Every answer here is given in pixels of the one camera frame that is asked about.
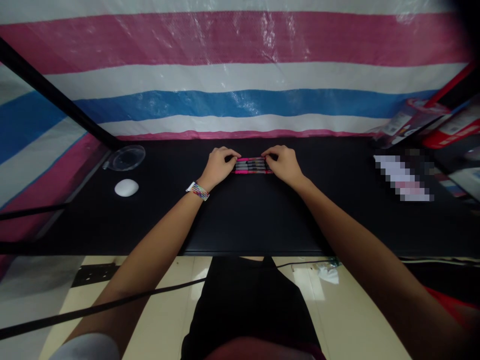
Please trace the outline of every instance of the blue stripe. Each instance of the blue stripe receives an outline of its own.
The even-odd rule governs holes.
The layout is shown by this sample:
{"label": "blue stripe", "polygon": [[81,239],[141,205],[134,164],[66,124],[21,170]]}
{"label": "blue stripe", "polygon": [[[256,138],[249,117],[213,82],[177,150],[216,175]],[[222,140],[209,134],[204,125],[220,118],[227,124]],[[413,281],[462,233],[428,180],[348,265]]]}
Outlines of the blue stripe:
{"label": "blue stripe", "polygon": [[111,98],[83,99],[75,103],[99,124],[174,115],[248,118],[266,114],[285,117],[324,114],[389,119],[406,99],[428,99],[435,92],[385,94],[344,89],[147,91]]}
{"label": "blue stripe", "polygon": [[0,164],[66,117],[37,91],[0,106]]}

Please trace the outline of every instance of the hand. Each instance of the hand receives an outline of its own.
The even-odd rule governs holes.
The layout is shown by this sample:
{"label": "hand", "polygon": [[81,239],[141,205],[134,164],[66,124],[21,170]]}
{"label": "hand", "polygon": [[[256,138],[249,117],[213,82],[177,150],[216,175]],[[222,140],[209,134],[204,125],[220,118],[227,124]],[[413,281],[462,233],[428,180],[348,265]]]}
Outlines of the hand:
{"label": "hand", "polygon": [[[233,155],[229,162],[225,162],[227,156]],[[235,150],[222,146],[221,148],[214,148],[208,156],[203,174],[196,181],[198,185],[208,192],[221,183],[230,172],[234,169],[238,158],[242,156]]]}
{"label": "hand", "polygon": [[[278,155],[277,161],[273,160],[269,154]],[[285,145],[277,145],[264,151],[261,155],[265,156],[265,160],[273,173],[292,188],[306,179],[297,162],[295,150]]]}

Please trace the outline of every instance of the wrist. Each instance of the wrist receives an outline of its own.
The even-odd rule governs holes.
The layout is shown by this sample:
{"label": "wrist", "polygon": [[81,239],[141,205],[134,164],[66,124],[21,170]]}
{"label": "wrist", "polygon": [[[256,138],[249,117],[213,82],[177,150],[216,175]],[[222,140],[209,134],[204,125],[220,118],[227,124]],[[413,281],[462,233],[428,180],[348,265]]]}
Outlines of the wrist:
{"label": "wrist", "polygon": [[200,176],[200,178],[195,182],[208,192],[211,192],[216,185],[211,180],[208,180],[203,176]]}
{"label": "wrist", "polygon": [[293,190],[295,190],[298,193],[300,190],[308,187],[311,184],[313,183],[310,181],[310,179],[302,174],[301,176],[296,178],[294,181],[291,181],[289,185]]}

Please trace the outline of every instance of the white mouse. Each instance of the white mouse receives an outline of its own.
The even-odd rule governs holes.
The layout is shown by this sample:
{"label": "white mouse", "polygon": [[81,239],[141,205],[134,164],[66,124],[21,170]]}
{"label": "white mouse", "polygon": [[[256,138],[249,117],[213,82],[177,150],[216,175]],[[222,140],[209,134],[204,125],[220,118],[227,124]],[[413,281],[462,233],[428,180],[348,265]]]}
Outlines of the white mouse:
{"label": "white mouse", "polygon": [[115,185],[115,192],[121,197],[129,197],[137,192],[139,185],[132,179],[124,179]]}

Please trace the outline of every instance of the sleeve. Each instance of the sleeve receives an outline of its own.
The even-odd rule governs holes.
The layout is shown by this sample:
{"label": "sleeve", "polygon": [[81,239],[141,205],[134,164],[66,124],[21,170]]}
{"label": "sleeve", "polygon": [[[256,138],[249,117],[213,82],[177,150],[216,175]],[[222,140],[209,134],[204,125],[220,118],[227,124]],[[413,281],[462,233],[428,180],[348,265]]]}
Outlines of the sleeve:
{"label": "sleeve", "polygon": [[64,343],[50,360],[120,360],[120,353],[110,336],[89,333]]}

